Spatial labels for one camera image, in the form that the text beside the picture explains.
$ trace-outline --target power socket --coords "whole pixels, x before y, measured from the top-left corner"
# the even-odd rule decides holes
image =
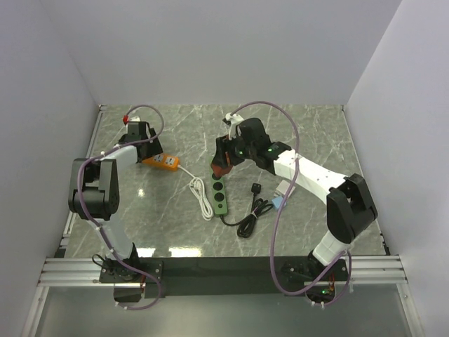
[[[212,183],[212,196],[213,196],[213,213],[215,216],[227,215],[227,202],[225,192],[225,181],[223,177],[218,178],[210,169],[210,178]]]
[[[166,165],[170,165],[170,166],[175,165],[175,157],[166,157],[165,163],[166,163]]]
[[[153,157],[153,160],[154,160],[156,163],[161,163],[161,162],[162,162],[162,159],[163,159],[163,154],[157,154],[157,155],[155,155],[155,156]]]
[[[170,156],[169,154],[161,153],[152,158],[142,160],[143,164],[159,167],[160,169],[177,171],[177,166],[180,164],[178,157]]]

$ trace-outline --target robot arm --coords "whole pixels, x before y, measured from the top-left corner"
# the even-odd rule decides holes
[[[155,136],[156,132],[146,122],[128,122],[127,133],[120,138],[119,144],[148,139],[147,127],[150,136]],[[89,213],[101,224],[110,244],[114,247],[115,253],[121,260],[129,259],[136,252],[132,241],[126,235],[124,227],[119,221],[119,215],[116,214],[120,202],[118,173],[128,166],[162,152],[161,143],[156,138],[152,142],[122,147],[110,155],[87,165],[84,170],[82,193],[86,206]],[[87,220],[79,202],[76,185],[78,170],[85,160],[86,158],[75,159],[72,164],[69,208],[70,211],[79,214],[82,219]],[[88,223],[96,230],[98,237],[103,240],[98,227],[89,220]],[[107,257],[112,260],[115,259],[110,252],[107,252]]]
[[[275,176],[289,180],[299,159],[300,173],[296,184],[315,194],[327,208],[328,231],[310,258],[327,266],[377,217],[373,198],[365,180],[358,174],[346,177],[300,156],[290,146],[272,142],[258,118],[243,120],[228,114],[224,122],[230,127],[227,136],[216,139],[217,151],[211,167],[223,176],[245,159]]]

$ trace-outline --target marble floor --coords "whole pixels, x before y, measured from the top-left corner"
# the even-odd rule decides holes
[[[164,152],[180,158],[180,163],[204,179],[210,196],[209,164],[215,153],[215,138],[226,133],[222,118],[238,105],[158,106],[166,121],[160,136]],[[107,106],[93,145],[93,153],[108,150],[125,132],[121,121],[129,106]],[[351,175],[360,173],[354,145],[344,113],[339,105],[283,105],[300,131],[300,154],[327,169]],[[156,130],[159,118],[150,110],[135,115]],[[241,112],[243,118],[262,120],[272,141],[289,145],[294,135],[288,120],[267,106],[252,106]],[[126,234],[135,242],[141,256],[268,256],[275,211],[261,217],[253,236],[241,239],[235,227],[224,226],[219,218],[205,221],[199,204],[190,192],[190,177],[181,170],[163,171],[136,164],[119,175],[119,216]],[[246,161],[224,177],[228,222],[242,219],[250,211],[252,183],[262,184],[261,197],[271,199],[279,177]],[[102,244],[88,224],[74,217],[66,258],[90,258],[102,253]],[[326,208],[308,191],[297,188],[281,217],[276,255],[307,255],[326,233]],[[354,242],[356,255],[384,255],[377,222]]]

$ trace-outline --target black plug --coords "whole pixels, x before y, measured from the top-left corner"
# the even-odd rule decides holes
[[[254,194],[259,194],[261,190],[262,190],[261,184],[253,183],[253,186],[251,186],[251,192]]]

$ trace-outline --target white wall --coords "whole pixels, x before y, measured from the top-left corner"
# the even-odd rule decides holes
[[[449,1],[403,0],[347,106],[428,336],[449,334]]]
[[[99,103],[347,103],[400,0],[42,0]]]
[[[37,0],[0,1],[0,335],[22,331],[98,107]]]

